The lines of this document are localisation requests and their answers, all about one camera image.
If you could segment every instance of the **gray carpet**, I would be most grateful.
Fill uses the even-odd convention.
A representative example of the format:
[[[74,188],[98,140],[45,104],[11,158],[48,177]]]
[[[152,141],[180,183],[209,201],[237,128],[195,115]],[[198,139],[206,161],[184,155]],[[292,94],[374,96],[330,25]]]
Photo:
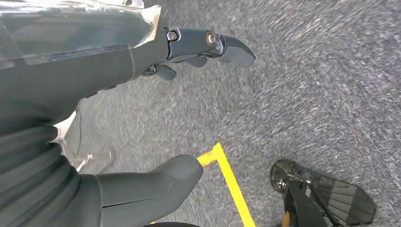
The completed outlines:
[[[84,173],[148,171],[220,141],[258,227],[281,219],[269,170],[283,157],[362,186],[378,206],[373,226],[401,226],[399,1],[159,2],[170,25],[235,36],[256,63],[173,65],[173,81],[140,78],[83,100],[68,151],[81,136],[80,154],[113,152]],[[216,164],[164,220],[243,226]]]

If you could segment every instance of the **metal screw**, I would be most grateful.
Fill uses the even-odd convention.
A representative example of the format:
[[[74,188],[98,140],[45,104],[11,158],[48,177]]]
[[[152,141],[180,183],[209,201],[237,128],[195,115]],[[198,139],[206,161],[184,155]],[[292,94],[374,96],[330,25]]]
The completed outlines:
[[[178,39],[178,35],[175,31],[170,31],[167,33],[167,40],[168,41],[175,41]]]
[[[277,182],[278,187],[283,190],[286,187],[286,181],[285,180],[280,180],[279,182]]]
[[[215,46],[216,45],[216,34],[212,31],[208,31],[206,33],[206,43],[209,46]]]

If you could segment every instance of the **yellow floor marking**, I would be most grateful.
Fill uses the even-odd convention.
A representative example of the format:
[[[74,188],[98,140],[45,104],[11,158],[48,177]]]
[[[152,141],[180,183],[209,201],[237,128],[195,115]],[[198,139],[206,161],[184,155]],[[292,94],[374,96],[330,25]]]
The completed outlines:
[[[203,155],[198,157],[198,162],[203,166],[209,165],[211,162],[216,161],[216,158],[213,155],[213,151],[209,151],[204,153]]]
[[[231,196],[233,197],[234,203],[237,206],[238,213],[241,217],[244,227],[256,227],[221,144],[217,143],[213,147],[212,151],[201,155],[198,158],[198,161],[202,166],[207,166],[211,162],[217,161],[227,182],[227,186],[230,190]]]

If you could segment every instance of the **prosthetic hand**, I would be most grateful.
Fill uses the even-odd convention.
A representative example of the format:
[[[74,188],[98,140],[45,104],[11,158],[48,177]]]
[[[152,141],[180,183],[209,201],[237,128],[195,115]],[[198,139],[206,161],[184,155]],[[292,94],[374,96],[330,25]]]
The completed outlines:
[[[49,144],[52,125],[99,90],[172,79],[167,64],[207,59],[246,68],[255,56],[232,37],[169,28],[159,6],[0,0],[0,226],[142,227],[175,211],[202,176],[194,157],[149,173],[79,175]]]
[[[373,221],[375,203],[356,185],[289,160],[273,165],[270,181],[283,195],[286,214],[282,227],[347,227]]]

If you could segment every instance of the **transparent plastic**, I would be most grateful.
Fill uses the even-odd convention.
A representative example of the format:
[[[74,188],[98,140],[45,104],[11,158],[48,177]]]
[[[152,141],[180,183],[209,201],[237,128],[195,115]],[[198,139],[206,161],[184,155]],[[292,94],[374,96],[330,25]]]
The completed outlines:
[[[161,7],[0,0],[0,69],[130,49],[155,39]]]

